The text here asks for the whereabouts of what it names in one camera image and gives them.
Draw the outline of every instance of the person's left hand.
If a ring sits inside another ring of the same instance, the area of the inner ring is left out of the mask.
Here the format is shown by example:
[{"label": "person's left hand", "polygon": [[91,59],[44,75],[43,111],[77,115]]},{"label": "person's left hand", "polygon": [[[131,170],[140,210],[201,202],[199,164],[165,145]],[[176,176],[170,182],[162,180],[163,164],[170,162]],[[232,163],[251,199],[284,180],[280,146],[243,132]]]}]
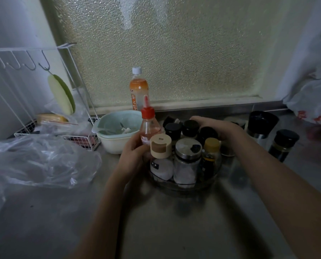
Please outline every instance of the person's left hand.
[{"label": "person's left hand", "polygon": [[150,149],[149,145],[141,143],[140,132],[133,135],[123,148],[119,163],[114,175],[123,183],[129,180],[138,172],[138,166],[142,161],[142,155]]}]

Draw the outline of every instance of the white bottle cap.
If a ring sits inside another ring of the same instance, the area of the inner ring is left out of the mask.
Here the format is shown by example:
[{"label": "white bottle cap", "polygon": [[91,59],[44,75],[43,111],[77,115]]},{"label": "white bottle cap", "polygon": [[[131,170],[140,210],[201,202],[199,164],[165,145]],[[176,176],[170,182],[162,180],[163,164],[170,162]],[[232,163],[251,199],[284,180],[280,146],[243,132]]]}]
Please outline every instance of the white bottle cap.
[{"label": "white bottle cap", "polygon": [[168,158],[172,154],[171,137],[166,134],[156,134],[150,139],[151,155],[157,159]]},{"label": "white bottle cap", "polygon": [[141,74],[142,73],[141,67],[133,67],[132,68],[132,73],[133,74]]}]

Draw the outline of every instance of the silver jar lid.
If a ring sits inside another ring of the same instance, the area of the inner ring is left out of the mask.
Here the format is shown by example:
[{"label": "silver jar lid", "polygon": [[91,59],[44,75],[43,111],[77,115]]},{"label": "silver jar lid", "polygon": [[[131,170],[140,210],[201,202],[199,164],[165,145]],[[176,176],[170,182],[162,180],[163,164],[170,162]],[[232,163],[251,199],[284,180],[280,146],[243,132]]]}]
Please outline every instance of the silver jar lid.
[{"label": "silver jar lid", "polygon": [[175,152],[184,160],[195,160],[201,157],[202,146],[195,139],[183,138],[177,141]]}]

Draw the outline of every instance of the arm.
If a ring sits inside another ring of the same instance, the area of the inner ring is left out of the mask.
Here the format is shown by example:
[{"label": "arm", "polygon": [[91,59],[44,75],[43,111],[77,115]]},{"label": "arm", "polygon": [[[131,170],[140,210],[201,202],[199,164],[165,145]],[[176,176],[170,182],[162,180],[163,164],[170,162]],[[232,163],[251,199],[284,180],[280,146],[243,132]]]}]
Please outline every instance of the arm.
[{"label": "arm", "polygon": [[239,126],[193,116],[227,139],[298,258],[321,258],[321,193],[279,162]]},{"label": "arm", "polygon": [[125,145],[116,170],[108,179],[94,222],[77,247],[74,258],[115,258],[123,191],[138,171],[142,155],[149,146],[141,145],[135,134]]}]

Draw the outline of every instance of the clear round tray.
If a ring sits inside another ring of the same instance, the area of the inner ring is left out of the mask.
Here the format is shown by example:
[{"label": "clear round tray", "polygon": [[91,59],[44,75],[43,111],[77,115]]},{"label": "clear round tray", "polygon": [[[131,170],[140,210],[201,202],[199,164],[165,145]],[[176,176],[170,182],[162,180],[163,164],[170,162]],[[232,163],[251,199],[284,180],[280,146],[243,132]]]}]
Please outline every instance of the clear round tray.
[{"label": "clear round tray", "polygon": [[220,158],[219,161],[217,162],[217,169],[211,178],[207,179],[206,181],[200,181],[200,182],[197,181],[194,184],[178,184],[174,181],[173,178],[165,181],[151,172],[150,162],[148,162],[146,165],[147,165],[147,170],[148,170],[150,180],[153,181],[153,183],[156,184],[157,186],[164,187],[164,188],[167,188],[167,189],[170,189],[173,191],[191,192],[191,191],[205,189],[205,188],[209,187],[212,183],[214,183],[215,179],[217,178],[217,176],[219,174],[219,170],[221,168],[221,163],[222,163],[222,159]]}]

